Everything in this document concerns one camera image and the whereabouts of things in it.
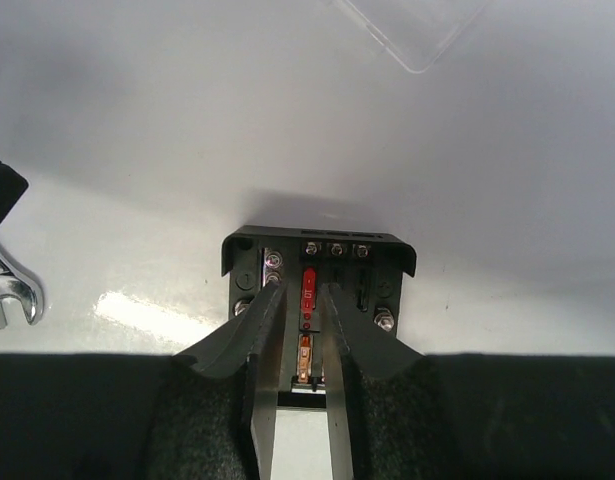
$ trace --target transparent plastic lid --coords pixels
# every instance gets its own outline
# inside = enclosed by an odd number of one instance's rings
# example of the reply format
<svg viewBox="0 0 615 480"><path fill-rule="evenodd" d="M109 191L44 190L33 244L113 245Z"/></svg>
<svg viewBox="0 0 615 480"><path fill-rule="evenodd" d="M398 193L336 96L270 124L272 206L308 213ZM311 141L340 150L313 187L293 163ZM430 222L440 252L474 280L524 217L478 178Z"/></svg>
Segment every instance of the transparent plastic lid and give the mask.
<svg viewBox="0 0 615 480"><path fill-rule="evenodd" d="M424 72L491 0L332 0L411 73Z"/></svg>

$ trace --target red fuse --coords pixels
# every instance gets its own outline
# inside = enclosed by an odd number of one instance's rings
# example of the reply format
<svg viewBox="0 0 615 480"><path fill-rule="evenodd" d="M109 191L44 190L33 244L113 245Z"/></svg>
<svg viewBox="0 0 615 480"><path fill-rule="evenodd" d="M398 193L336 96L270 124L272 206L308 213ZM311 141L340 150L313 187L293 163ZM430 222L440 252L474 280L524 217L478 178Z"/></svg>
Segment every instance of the red fuse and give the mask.
<svg viewBox="0 0 615 480"><path fill-rule="evenodd" d="M300 311L305 320L311 319L311 312L316 304L316 270L309 267L303 273L303 294L300 301Z"/></svg>

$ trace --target wrench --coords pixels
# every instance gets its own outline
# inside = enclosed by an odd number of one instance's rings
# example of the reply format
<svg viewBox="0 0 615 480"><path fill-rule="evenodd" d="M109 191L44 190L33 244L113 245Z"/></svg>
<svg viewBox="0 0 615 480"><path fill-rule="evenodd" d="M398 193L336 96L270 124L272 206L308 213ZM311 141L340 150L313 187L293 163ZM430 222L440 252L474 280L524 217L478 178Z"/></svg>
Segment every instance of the wrench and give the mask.
<svg viewBox="0 0 615 480"><path fill-rule="evenodd" d="M0 248L0 330L7 327L14 315L4 308L3 301L13 299L20 303L29 325L35 325L43 314L44 297L40 284L16 268Z"/></svg>

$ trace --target mounting hole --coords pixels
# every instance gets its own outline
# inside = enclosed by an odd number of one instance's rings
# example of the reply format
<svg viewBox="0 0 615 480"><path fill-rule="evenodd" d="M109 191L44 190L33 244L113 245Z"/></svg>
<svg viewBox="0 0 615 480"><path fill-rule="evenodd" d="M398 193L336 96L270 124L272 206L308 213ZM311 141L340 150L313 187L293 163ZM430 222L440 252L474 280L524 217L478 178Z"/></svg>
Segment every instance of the mounting hole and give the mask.
<svg viewBox="0 0 615 480"><path fill-rule="evenodd" d="M251 250L254 246L254 241L251 238L237 238L236 246L239 250L247 251Z"/></svg>

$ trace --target clear plastic cover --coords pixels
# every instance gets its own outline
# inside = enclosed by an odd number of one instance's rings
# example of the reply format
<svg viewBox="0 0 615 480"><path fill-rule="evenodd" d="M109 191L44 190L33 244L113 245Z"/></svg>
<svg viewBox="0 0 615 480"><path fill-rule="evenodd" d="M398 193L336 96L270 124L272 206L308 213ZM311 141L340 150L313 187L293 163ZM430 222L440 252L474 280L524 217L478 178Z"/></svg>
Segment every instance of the clear plastic cover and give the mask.
<svg viewBox="0 0 615 480"><path fill-rule="evenodd" d="M411 73L422 73L491 0L332 0Z"/></svg>

